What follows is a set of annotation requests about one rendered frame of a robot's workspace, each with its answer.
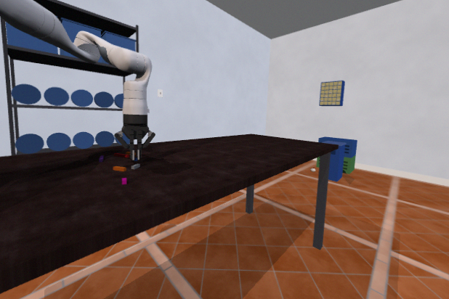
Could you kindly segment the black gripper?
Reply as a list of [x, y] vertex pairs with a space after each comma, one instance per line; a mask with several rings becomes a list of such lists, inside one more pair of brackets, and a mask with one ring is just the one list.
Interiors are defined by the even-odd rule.
[[[130, 149], [130, 158], [134, 160], [134, 140], [137, 139], [137, 160], [142, 157], [142, 148], [147, 147], [155, 136], [147, 126], [147, 115], [127, 115], [123, 114], [123, 127], [121, 131], [115, 133], [114, 137], [126, 149]], [[123, 134], [130, 139], [130, 145], [123, 140]], [[142, 139], [148, 133], [148, 138], [142, 144]]]

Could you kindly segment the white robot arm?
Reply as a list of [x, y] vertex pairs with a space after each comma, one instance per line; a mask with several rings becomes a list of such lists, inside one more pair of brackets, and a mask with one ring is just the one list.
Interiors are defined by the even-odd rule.
[[58, 18], [34, 0], [0, 0], [0, 17], [14, 28], [85, 62], [95, 64], [102, 56], [119, 70], [137, 74], [134, 81], [124, 82], [122, 112], [127, 115], [150, 113], [146, 99], [152, 63], [148, 56], [119, 48], [86, 31], [79, 31], [72, 42]]

